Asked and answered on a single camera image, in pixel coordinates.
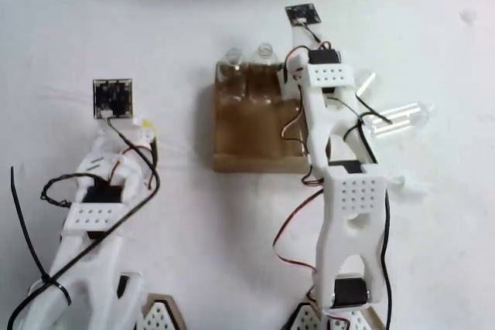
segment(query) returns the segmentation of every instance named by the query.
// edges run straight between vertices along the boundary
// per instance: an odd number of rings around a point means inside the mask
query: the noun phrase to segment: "wooden tray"
[[[285,141],[281,130],[300,108],[299,100],[283,101],[277,80],[279,66],[249,65],[244,87],[215,79],[213,94],[215,133],[213,169],[217,172],[306,173],[309,169],[301,143]],[[301,115],[286,138],[307,137]]]

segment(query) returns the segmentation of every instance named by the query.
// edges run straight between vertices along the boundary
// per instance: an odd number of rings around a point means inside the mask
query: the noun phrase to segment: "wire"
[[[392,124],[392,120],[386,118],[384,115],[380,114],[379,112],[375,111],[375,109],[373,109],[369,104],[367,104],[366,102],[364,102],[361,97],[359,97],[357,94],[356,94],[356,98],[357,100],[363,105],[365,106],[373,115],[379,117],[381,120],[385,121],[387,124]]]
[[[359,123],[357,130],[359,131],[359,136],[361,138],[361,141],[363,142],[364,147],[366,148],[366,151],[368,152],[368,155],[370,156],[371,161],[374,164],[377,164],[378,160],[374,155],[373,151],[371,150],[370,144],[368,143],[366,137],[364,136],[362,121]],[[387,297],[388,297],[387,322],[385,325],[386,330],[390,329],[390,324],[392,319],[392,288],[391,288],[390,278],[388,276],[387,263],[385,261],[389,235],[390,235],[390,203],[388,200],[388,192],[385,191],[385,228],[384,228],[384,242],[380,253],[380,261],[381,261],[381,269],[384,272],[385,286],[387,287]]]
[[[332,49],[332,43],[328,41],[321,42],[318,46],[318,49]]]
[[[322,43],[322,40],[316,36],[316,34],[309,28],[308,24],[306,22],[301,22],[300,25],[311,34],[312,38],[317,42],[318,44]]]
[[[50,275],[45,271],[41,261],[34,250],[34,246],[32,245],[31,238],[29,237],[28,229],[26,227],[26,221],[24,220],[24,216],[22,215],[21,203],[19,202],[19,197],[17,196],[17,190],[15,189],[15,177],[14,177],[14,167],[10,167],[10,190],[12,191],[12,198],[14,199],[15,211],[17,212],[17,217],[19,218],[19,223],[21,225],[22,234],[24,235],[24,240],[26,240],[26,244],[28,246],[29,252],[31,253],[32,258],[34,259],[34,263],[38,267],[39,272],[41,273],[41,280],[43,282],[50,282],[57,286],[65,296],[67,303],[69,305],[72,304],[72,300],[70,299],[70,295],[66,288],[60,285],[58,282],[53,280]]]
[[[306,173],[306,175],[301,178],[301,183],[303,185],[308,185],[311,187],[317,187],[317,186],[323,184],[323,178],[312,179],[312,180],[308,181],[307,179],[311,176],[311,174],[312,174],[312,165],[309,166],[309,171]]]
[[[321,194],[323,194],[323,189],[319,189],[318,191],[316,191],[315,193],[313,193],[310,197],[308,197],[306,200],[304,200],[303,202],[301,202],[297,208],[295,208],[292,213],[287,217],[287,219],[285,220],[285,222],[282,224],[282,226],[280,227],[280,230],[278,230],[277,232],[277,235],[275,236],[275,238],[273,239],[273,243],[271,244],[271,247],[273,248],[273,251],[275,252],[275,254],[277,255],[278,259],[286,262],[286,263],[289,263],[289,264],[294,264],[296,266],[301,266],[301,267],[307,267],[307,268],[311,268],[311,270],[313,270],[314,272],[316,272],[316,268],[314,268],[314,266],[312,266],[311,264],[307,264],[307,263],[304,263],[304,262],[300,262],[298,260],[291,260],[291,259],[287,259],[287,258],[284,258],[282,257],[281,255],[279,255],[277,253],[277,251],[275,250],[275,245],[277,244],[278,242],[278,239],[280,238],[280,236],[284,233],[285,231],[285,228],[287,228],[288,224],[291,222],[292,218],[294,218],[294,216],[299,213],[301,210],[304,209],[305,206],[307,206],[308,204],[311,203],[311,201],[313,201],[314,199],[316,199],[318,196],[320,196]]]
[[[347,318],[330,316],[330,315],[328,317],[330,317],[334,321],[344,322],[346,324],[346,330],[350,330],[350,321]],[[329,330],[332,328],[332,322],[331,321],[328,321],[326,323],[326,328]]]
[[[46,193],[48,190],[52,187],[57,182],[64,181],[66,179],[72,179],[72,178],[81,178],[81,177],[90,177],[94,179],[94,185],[96,185],[98,182],[103,182],[107,183],[107,181],[103,178],[101,178],[99,175],[91,174],[91,173],[71,173],[71,174],[64,174],[61,175],[60,177],[56,177],[54,179],[50,179],[48,183],[45,184],[43,187],[43,190],[41,191],[41,196],[39,197],[41,200],[47,201],[52,205],[60,206],[62,208],[70,208],[70,201],[67,200],[62,200],[62,201],[56,201],[49,197]]]
[[[289,58],[289,57],[290,57],[290,56],[291,56],[291,55],[292,55],[292,54],[293,54],[296,50],[298,50],[298,49],[306,49],[308,52],[310,51],[310,49],[309,49],[307,46],[303,46],[303,45],[301,45],[301,46],[297,46],[297,47],[295,47],[295,48],[292,48],[292,49],[290,50],[290,52],[289,52],[289,53],[287,53],[287,56],[285,56],[285,60],[284,60],[284,69],[283,69],[283,70],[284,70],[284,71],[283,71],[283,73],[284,73],[284,83],[287,83],[287,77],[288,77],[288,71],[287,71],[287,61],[288,61],[288,58]]]
[[[136,148],[142,148],[143,150],[148,150],[148,151],[151,151],[149,148],[145,147],[145,146],[135,146]],[[132,147],[127,147],[124,151],[121,152],[121,155],[125,155],[127,154],[130,150],[132,150]],[[117,170],[118,166],[121,164],[121,161],[120,160],[117,160],[115,162],[115,165],[114,167],[111,169],[111,172],[110,172],[110,175],[108,176],[108,183],[111,182],[111,180],[114,178],[114,174],[115,174],[115,170]]]
[[[327,100],[336,100],[337,102],[340,102],[341,104],[343,104],[345,107],[347,107],[349,110],[351,110],[358,118],[359,118],[359,114],[351,107],[349,106],[348,104],[346,104],[343,100],[341,100],[340,98],[337,98],[337,97],[326,97]]]
[[[302,148],[304,150],[304,152],[306,154],[309,153],[308,151],[308,146],[306,145],[306,143],[300,139],[300,138],[287,138],[285,136],[285,132],[287,131],[287,129],[289,129],[295,122],[297,122],[299,120],[299,118],[302,116],[302,112],[304,111],[304,105],[302,103],[302,90],[301,90],[301,87],[298,86],[299,88],[299,108],[298,108],[298,112],[296,114],[296,116],[294,116],[291,120],[289,120],[287,122],[287,124],[285,124],[283,127],[282,127],[282,130],[280,131],[280,138],[283,139],[284,141],[296,141],[298,143],[300,143],[302,145]]]
[[[78,255],[75,256],[72,260],[70,260],[66,265],[64,265],[62,268],[60,268],[53,276],[53,280],[58,280],[63,274],[65,274],[74,264],[76,264],[79,260],[81,260],[83,257],[85,257],[88,253],[90,253],[95,247],[100,245],[110,234],[112,234],[118,227],[120,227],[127,219],[131,218],[134,214],[136,214],[144,205],[146,205],[153,197],[155,197],[156,193],[158,192],[160,188],[160,177],[158,172],[156,171],[155,167],[153,167],[153,164],[146,158],[146,156],[143,155],[141,151],[139,151],[138,148],[134,146],[134,144],[129,141],[117,128],[113,126],[111,123],[110,118],[107,119],[108,126],[113,129],[118,136],[124,141],[129,147],[131,147],[134,151],[138,153],[138,155],[143,159],[143,161],[146,163],[146,165],[152,170],[153,176],[155,177],[156,180],[156,185],[155,188],[153,189],[152,192],[148,196],[146,196],[138,205],[136,205],[134,208],[129,210],[123,217],[121,217],[112,227],[110,227],[107,231],[104,232],[104,234],[99,238],[96,239],[93,243],[91,243],[86,249],[81,251]],[[13,330],[14,328],[14,323],[15,319],[19,316],[21,311],[29,304],[31,303],[35,298],[37,298],[40,294],[42,294],[50,285],[52,285],[53,282],[46,282],[44,283],[41,287],[37,288],[34,290],[30,295],[28,295],[13,311],[13,313],[10,315],[9,318],[9,323],[7,324],[7,330]]]

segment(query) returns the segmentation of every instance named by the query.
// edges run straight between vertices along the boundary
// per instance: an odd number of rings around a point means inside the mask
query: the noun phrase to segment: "clear test tube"
[[[370,130],[371,136],[377,138],[412,128],[424,127],[428,123],[433,110],[432,105],[413,102],[380,112],[380,114],[391,120],[392,124],[372,115],[364,117],[363,120]]]

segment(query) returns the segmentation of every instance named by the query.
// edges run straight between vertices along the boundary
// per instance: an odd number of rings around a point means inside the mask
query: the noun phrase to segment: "white table surface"
[[[9,166],[48,267],[66,211],[40,190],[73,172],[94,138],[92,80],[131,77],[135,113],[159,129],[162,190],[129,222],[122,264],[172,294],[191,329],[280,328],[311,279],[271,241],[311,190],[296,175],[210,170],[210,88],[231,46],[252,53],[266,41],[285,56],[284,6],[303,2],[346,62],[378,73],[375,107],[437,107],[425,130],[376,143],[391,172],[407,169],[425,189],[391,194],[393,328],[493,327],[495,0],[0,0],[0,323],[39,278]],[[314,260],[322,207],[301,213],[281,252]],[[383,317],[385,302],[376,308]]]

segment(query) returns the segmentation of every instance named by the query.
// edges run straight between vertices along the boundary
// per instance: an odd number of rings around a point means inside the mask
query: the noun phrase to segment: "black wire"
[[[322,40],[318,36],[316,36],[316,34],[309,28],[306,22],[301,22],[301,26],[304,27],[304,29],[311,34],[315,42],[317,42],[318,44],[322,42]]]
[[[49,197],[46,193],[50,189],[52,185],[54,185],[57,182],[66,180],[66,179],[72,179],[72,178],[80,178],[80,177],[91,177],[94,179],[94,185],[96,186],[99,182],[107,183],[108,181],[104,180],[101,178],[99,175],[91,174],[91,173],[70,173],[70,174],[64,174],[61,175],[60,177],[56,177],[54,179],[50,179],[48,183],[45,184],[43,187],[43,190],[41,191],[41,196],[39,197],[41,200],[47,201],[52,205],[60,206],[63,208],[70,208],[70,201],[67,200],[62,200],[62,201],[56,201]]]
[[[357,100],[363,105],[365,106],[368,110],[370,110],[371,113],[373,113],[374,116],[377,116],[379,117],[381,120],[385,121],[387,124],[392,124],[392,120],[386,118],[384,115],[380,114],[379,112],[375,111],[375,109],[373,109],[369,104],[367,104],[366,102],[364,102],[361,97],[359,97],[357,94],[356,94],[356,98]]]
[[[10,167],[10,190],[12,191],[12,198],[14,199],[15,211],[17,212],[17,217],[19,218],[19,223],[21,225],[22,234],[24,235],[24,240],[26,240],[26,244],[28,246],[32,258],[34,259],[34,263],[36,263],[36,266],[38,267],[38,270],[41,273],[41,280],[43,282],[51,282],[53,285],[57,286],[63,292],[63,295],[67,300],[67,303],[71,305],[72,300],[70,299],[70,295],[67,289],[50,277],[50,275],[45,271],[45,268],[43,268],[43,265],[39,261],[38,255],[34,250],[34,246],[32,245],[31,238],[29,237],[28,229],[26,227],[26,221],[24,220],[24,216],[22,215],[21,203],[19,202],[19,197],[17,196],[17,190],[15,189],[15,177],[14,177],[13,166]]]
[[[374,164],[377,164],[378,160],[377,160],[376,156],[374,155],[373,151],[371,150],[370,144],[368,143],[366,137],[364,136],[363,122],[362,121],[358,122],[357,130],[359,131],[359,136],[361,138],[361,141],[363,142],[364,147],[366,148],[366,151],[368,152],[368,155],[370,156],[371,161]],[[389,234],[390,234],[390,203],[388,201],[388,192],[385,191],[384,243],[383,243],[382,248],[381,248],[380,260],[381,260],[381,269],[384,272],[385,286],[387,287],[387,296],[388,296],[387,322],[385,325],[386,330],[390,329],[390,324],[391,324],[391,319],[392,319],[392,288],[391,288],[390,278],[388,276],[387,263],[385,262],[385,255],[387,253]]]
[[[337,98],[337,97],[327,97],[326,98],[327,100],[336,100],[337,102],[340,102],[341,104],[343,104],[345,107],[347,107],[349,110],[351,110],[353,112],[353,114],[355,114],[357,116],[357,118],[360,117],[360,115],[351,107],[349,106],[348,104],[346,104],[343,100],[341,100],[340,98]]]
[[[153,164],[148,160],[146,156],[143,155],[141,151],[139,151],[136,146],[129,141],[118,129],[116,129],[113,124],[110,121],[110,118],[107,119],[108,126],[112,128],[118,136],[124,141],[130,148],[132,148],[134,151],[137,152],[139,157],[143,159],[143,161],[146,163],[146,165],[151,169],[153,172],[153,175],[155,176],[155,189],[146,196],[138,205],[136,205],[134,208],[129,210],[122,218],[119,219],[119,221],[116,222],[112,227],[110,227],[105,233],[97,240],[95,240],[93,243],[91,243],[86,249],[81,251],[78,255],[75,256],[72,260],[70,260],[65,266],[60,268],[53,276],[52,280],[57,280],[65,274],[74,264],[76,264],[79,260],[81,260],[83,257],[85,257],[88,253],[90,253],[95,247],[101,244],[103,240],[105,240],[112,232],[114,232],[118,227],[120,227],[127,219],[129,219],[131,216],[136,214],[144,205],[146,205],[149,200],[151,200],[153,197],[155,197],[156,193],[158,192],[160,188],[160,177],[156,169],[153,167]],[[38,297],[40,294],[42,294],[50,285],[52,285],[53,282],[45,282],[43,286],[38,287],[36,290],[34,290],[30,295],[28,295],[13,311],[13,313],[10,315],[9,318],[9,323],[7,324],[7,330],[13,330],[14,328],[14,322],[17,316],[21,313],[21,311],[29,304],[31,301],[33,301],[36,297]]]

